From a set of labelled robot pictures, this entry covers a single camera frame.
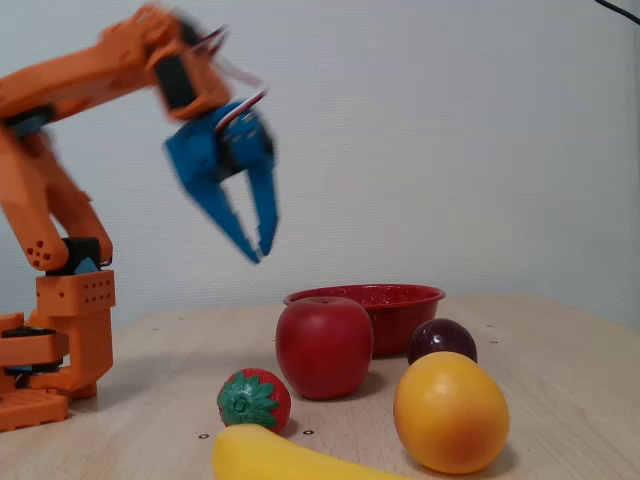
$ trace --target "white wall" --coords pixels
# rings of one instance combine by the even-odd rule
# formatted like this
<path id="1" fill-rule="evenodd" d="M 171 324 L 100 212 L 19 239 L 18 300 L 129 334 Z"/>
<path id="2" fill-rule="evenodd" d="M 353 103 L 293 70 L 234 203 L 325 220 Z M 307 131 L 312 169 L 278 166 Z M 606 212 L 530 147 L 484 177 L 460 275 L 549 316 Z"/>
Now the white wall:
<path id="1" fill-rule="evenodd" d="M 118 322 L 407 281 L 640 325 L 630 22 L 588 0 L 170 4 L 229 24 L 226 56 L 270 83 L 282 222 L 272 255 L 245 261 L 178 187 L 161 148 L 176 125 L 152 92 L 56 125 L 115 243 Z M 0 73 L 87 46 L 137 5 L 12 2 Z M 30 310 L 35 272 L 5 222 L 0 269 L 0 311 Z"/>

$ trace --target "apple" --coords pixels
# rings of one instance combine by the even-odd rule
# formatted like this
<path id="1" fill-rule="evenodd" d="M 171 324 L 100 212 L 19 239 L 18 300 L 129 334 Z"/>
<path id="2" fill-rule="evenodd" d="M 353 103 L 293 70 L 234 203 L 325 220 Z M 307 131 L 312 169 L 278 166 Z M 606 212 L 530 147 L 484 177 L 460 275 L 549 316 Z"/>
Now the apple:
<path id="1" fill-rule="evenodd" d="M 407 360 L 411 365 L 420 357 L 442 351 L 459 353 L 478 363 L 476 342 L 469 330 L 448 318 L 434 318 L 415 329 L 409 342 Z"/>
<path id="2" fill-rule="evenodd" d="M 303 298 L 280 315 L 278 364 L 302 397 L 328 400 L 354 393 L 367 376 L 372 355 L 371 320 L 353 300 Z"/>

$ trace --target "purple plum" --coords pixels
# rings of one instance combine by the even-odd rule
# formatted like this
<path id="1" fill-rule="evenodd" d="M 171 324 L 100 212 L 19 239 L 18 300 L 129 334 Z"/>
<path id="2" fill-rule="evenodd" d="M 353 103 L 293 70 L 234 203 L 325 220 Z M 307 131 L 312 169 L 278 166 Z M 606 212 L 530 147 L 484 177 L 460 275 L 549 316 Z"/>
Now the purple plum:
<path id="1" fill-rule="evenodd" d="M 420 357 L 442 351 L 460 353 L 478 363 L 473 337 L 466 328 L 448 318 L 435 318 L 415 329 L 409 342 L 407 360 L 411 365 Z"/>

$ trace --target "banana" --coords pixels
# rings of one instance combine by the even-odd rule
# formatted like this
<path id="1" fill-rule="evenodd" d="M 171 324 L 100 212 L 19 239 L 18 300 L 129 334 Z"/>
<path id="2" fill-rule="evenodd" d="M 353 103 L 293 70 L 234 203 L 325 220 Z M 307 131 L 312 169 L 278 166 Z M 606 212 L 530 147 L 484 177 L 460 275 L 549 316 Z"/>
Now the banana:
<path id="1" fill-rule="evenodd" d="M 314 452 L 254 424 L 222 430 L 211 463 L 216 480 L 408 480 Z"/>

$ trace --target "wire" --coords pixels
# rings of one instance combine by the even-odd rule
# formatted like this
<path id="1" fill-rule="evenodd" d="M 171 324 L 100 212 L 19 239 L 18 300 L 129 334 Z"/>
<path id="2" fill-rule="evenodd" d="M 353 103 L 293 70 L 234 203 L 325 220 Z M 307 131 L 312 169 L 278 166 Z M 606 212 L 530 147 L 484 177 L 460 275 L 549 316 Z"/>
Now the wire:
<path id="1" fill-rule="evenodd" d="M 229 30 L 226 26 L 218 28 L 213 33 L 204 37 L 197 45 L 193 47 L 194 50 L 202 52 L 206 49 L 208 55 L 211 56 L 216 66 L 227 76 L 235 78 L 236 80 L 247 84 L 257 89 L 257 92 L 251 95 L 248 99 L 238 105 L 236 108 L 227 113 L 215 126 L 216 133 L 220 132 L 227 127 L 234 119 L 241 115 L 244 111 L 253 107 L 256 103 L 264 98 L 267 94 L 267 85 L 264 81 L 248 72 L 240 70 L 233 65 L 229 60 L 218 55 L 218 51 L 222 48 L 223 43 L 229 35 Z"/>
<path id="2" fill-rule="evenodd" d="M 595 0 L 595 2 L 599 3 L 603 7 L 608 8 L 609 10 L 613 10 L 614 12 L 619 13 L 623 17 L 627 17 L 629 20 L 631 20 L 631 21 L 637 23 L 638 25 L 640 25 L 640 18 L 636 17 L 631 12 L 627 12 L 626 10 L 624 10 L 624 9 L 622 9 L 620 7 L 617 7 L 612 3 L 607 2 L 606 0 Z"/>

